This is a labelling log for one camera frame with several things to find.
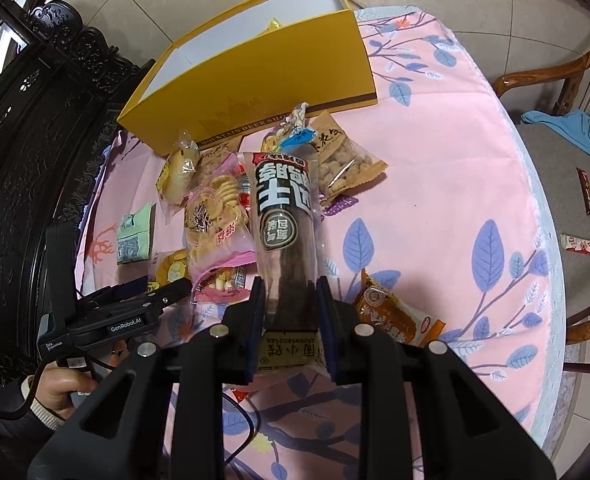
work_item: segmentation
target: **floral tablecloth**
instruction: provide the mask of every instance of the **floral tablecloth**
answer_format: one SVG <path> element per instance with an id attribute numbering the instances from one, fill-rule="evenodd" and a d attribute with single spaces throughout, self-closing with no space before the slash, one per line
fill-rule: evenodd
<path id="1" fill-rule="evenodd" d="M 414 7 L 356 16 L 379 104 L 334 117 L 389 168 L 326 208 L 322 272 L 335 297 L 350 301 L 365 267 L 406 303 L 444 320 L 441 338 L 541 444 L 561 377 L 564 288 L 530 157 L 473 60 L 436 18 Z M 258 149 L 263 136 L 246 137 L 241 151 Z M 155 200 L 163 161 L 133 136 L 116 144 L 80 258 L 85 292 L 147 271 L 146 262 L 117 267 L 115 231 L 123 214 Z M 161 216 L 153 249 L 180 248 L 181 215 L 168 226 Z M 169 308 L 155 336 L 185 340 L 225 308 L 200 303 L 192 320 Z M 259 433 L 227 478 L 357 478 L 360 394 L 359 386 L 336 387 L 308 369 L 253 392 L 243 406 L 261 421 Z M 231 452 L 248 427 L 232 406 L 223 408 Z M 420 478 L 421 450 L 413 445 Z"/>

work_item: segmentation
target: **black cable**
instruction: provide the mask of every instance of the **black cable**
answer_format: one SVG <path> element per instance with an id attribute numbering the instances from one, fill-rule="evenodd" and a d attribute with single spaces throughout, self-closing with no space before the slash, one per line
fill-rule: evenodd
<path id="1" fill-rule="evenodd" d="M 248 423 L 248 436 L 246 437 L 244 443 L 241 446 L 239 446 L 233 453 L 231 453 L 229 457 L 224 461 L 224 466 L 227 466 L 229 465 L 231 460 L 233 460 L 237 455 L 239 455 L 248 446 L 248 444 L 251 443 L 253 437 L 255 436 L 255 425 L 253 424 L 253 419 L 250 418 L 248 413 L 246 413 L 246 410 L 242 408 L 237 401 L 233 400 L 232 397 L 225 394 L 224 392 L 221 393 L 221 396 L 228 400 L 233 406 L 235 406 L 235 408 L 242 414 L 242 416 L 246 419 L 246 422 Z"/>
<path id="2" fill-rule="evenodd" d="M 106 368 L 107 370 L 115 370 L 114 366 L 108 365 L 102 361 L 100 361 L 99 359 L 97 359 L 96 357 L 93 357 L 91 354 L 82 351 L 82 350 L 78 350 L 82 356 L 84 356 L 86 359 L 89 359 L 90 361 L 94 362 L 96 365 L 101 366 L 102 368 Z M 37 370 L 35 370 L 35 374 L 33 375 L 33 382 L 31 383 L 31 388 L 28 391 L 28 395 L 26 396 L 26 400 L 24 401 L 24 403 L 22 403 L 22 405 L 12 411 L 12 412 L 2 412 L 0 411 L 0 419 L 2 420 L 18 420 L 18 418 L 22 418 L 23 416 L 25 416 L 28 412 L 28 410 L 31 409 L 31 404 L 33 403 L 34 399 L 35 399 L 35 394 L 37 393 L 37 385 L 40 382 L 40 378 L 42 377 L 42 373 L 44 371 L 44 369 L 46 368 L 46 365 L 50 364 L 47 361 L 41 361 L 40 364 L 37 367 Z"/>

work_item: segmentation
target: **carved black wooden furniture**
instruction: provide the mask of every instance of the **carved black wooden furniture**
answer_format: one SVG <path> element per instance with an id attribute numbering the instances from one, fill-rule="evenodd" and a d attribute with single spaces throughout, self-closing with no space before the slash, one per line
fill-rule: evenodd
<path id="1" fill-rule="evenodd" d="M 44 229 L 82 220 L 140 69 L 58 0 L 8 22 L 28 46 L 0 76 L 0 378 L 30 368 L 49 309 Z"/>

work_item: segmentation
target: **round black label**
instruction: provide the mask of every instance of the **round black label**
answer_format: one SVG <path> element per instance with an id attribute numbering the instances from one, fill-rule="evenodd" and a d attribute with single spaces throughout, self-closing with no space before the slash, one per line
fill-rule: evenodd
<path id="1" fill-rule="evenodd" d="M 267 251 L 283 249 L 297 238 L 297 222 L 284 209 L 273 209 L 262 219 L 262 244 Z"/>

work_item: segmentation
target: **white knit cuff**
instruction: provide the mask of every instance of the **white knit cuff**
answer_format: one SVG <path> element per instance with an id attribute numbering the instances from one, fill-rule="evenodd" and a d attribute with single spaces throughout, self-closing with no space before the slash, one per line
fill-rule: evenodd
<path id="1" fill-rule="evenodd" d="M 28 397 L 28 392 L 31 389 L 28 385 L 29 378 L 32 378 L 32 376 L 25 378 L 24 382 L 22 383 L 22 396 L 24 397 L 24 400 L 26 400 Z M 49 410 L 43 407 L 43 405 L 41 405 L 40 401 L 37 399 L 33 399 L 31 411 L 35 413 L 35 416 L 39 418 L 41 422 L 50 430 L 57 431 L 64 424 L 64 421 L 59 418 L 59 416 L 51 413 Z"/>

